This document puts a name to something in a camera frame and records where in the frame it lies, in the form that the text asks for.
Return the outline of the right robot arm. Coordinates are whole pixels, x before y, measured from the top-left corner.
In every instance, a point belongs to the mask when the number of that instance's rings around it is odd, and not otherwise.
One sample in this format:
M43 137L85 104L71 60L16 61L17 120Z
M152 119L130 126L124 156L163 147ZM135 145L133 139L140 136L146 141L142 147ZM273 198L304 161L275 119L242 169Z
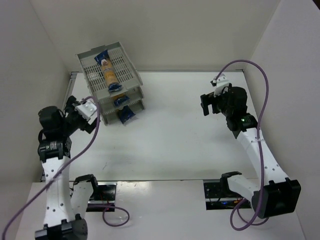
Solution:
M249 201L257 217L266 219L295 211L301 193L298 180L282 170L266 144L256 118L247 112L247 92L242 87L225 86L200 97L205 116L223 114L228 129L245 150L260 181L255 185L239 171L221 175L224 195L238 194Z

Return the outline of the grey tray shelf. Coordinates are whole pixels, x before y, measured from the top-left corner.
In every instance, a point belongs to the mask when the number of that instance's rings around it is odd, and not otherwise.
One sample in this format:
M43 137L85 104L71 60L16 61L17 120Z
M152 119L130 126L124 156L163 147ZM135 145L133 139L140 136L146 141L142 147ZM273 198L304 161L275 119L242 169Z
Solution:
M122 89L118 92L108 92L101 68L94 59L104 50L108 50L116 78L122 85ZM124 106L128 106L135 114L145 109L144 95L141 89L142 79L119 41L92 48L89 51L78 53L76 56L89 92L99 102L100 115L105 125L117 122L119 120L117 111ZM113 97L120 94L126 94L130 100L119 107L115 107Z

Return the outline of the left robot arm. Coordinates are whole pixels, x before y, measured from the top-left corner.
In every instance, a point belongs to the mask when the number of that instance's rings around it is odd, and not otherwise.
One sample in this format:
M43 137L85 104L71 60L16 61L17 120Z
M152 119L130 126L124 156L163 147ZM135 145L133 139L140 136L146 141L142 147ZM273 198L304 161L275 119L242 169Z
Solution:
M64 110L47 106L38 112L42 126L37 153L45 175L46 209L43 227L35 231L36 240L86 240L88 225L85 213L90 195L97 187L93 174L75 179L70 187L70 166L85 153L86 146L71 157L71 135L77 130L96 136L100 125L97 100L88 96L67 99Z

